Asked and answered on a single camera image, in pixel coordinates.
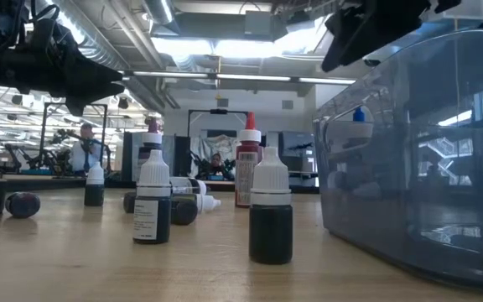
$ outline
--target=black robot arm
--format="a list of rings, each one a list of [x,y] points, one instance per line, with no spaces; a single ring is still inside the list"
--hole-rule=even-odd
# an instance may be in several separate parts
[[[461,4],[461,0],[345,0],[325,23],[335,38],[322,70],[349,65],[420,28],[421,14],[433,3],[437,3],[434,11],[442,13]]]
[[[75,116],[83,115],[86,105],[124,91],[122,85],[113,83],[122,80],[119,72],[81,54],[70,30],[56,22],[57,6],[48,6],[28,20],[24,2],[0,0],[0,86],[17,88],[23,94],[37,90],[65,97]],[[26,23],[34,24],[27,39]]]

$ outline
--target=table surface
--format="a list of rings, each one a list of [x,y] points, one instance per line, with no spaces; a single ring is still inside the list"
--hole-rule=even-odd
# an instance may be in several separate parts
[[[128,190],[84,208],[83,189],[39,192],[40,212],[0,216],[0,301],[483,301],[483,294],[417,279],[332,237],[318,195],[294,195],[293,261],[252,263],[248,211],[233,194],[170,242],[132,242]]]

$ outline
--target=clear plastic container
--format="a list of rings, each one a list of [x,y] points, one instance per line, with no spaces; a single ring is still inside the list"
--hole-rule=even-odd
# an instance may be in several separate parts
[[[363,107],[366,122],[351,122]],[[406,48],[314,120],[325,227],[432,278],[483,286],[483,30]]]

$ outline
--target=white label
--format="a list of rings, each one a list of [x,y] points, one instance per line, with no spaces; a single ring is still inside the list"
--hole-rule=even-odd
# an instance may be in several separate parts
[[[258,164],[258,153],[240,152],[236,160],[236,191],[238,205],[251,204],[252,173]]]
[[[155,240],[158,232],[158,201],[135,200],[133,211],[133,237]]]

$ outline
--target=white shirt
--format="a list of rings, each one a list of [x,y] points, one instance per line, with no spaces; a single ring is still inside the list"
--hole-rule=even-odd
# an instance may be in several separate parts
[[[94,143],[92,146],[94,148],[94,153],[89,154],[89,168],[92,168],[94,164],[100,161],[101,156],[101,145]],[[72,170],[74,170],[74,172],[85,169],[85,151],[83,151],[83,148],[81,147],[81,141],[75,142],[74,146],[72,146],[72,151],[70,153],[70,164],[72,165]]]

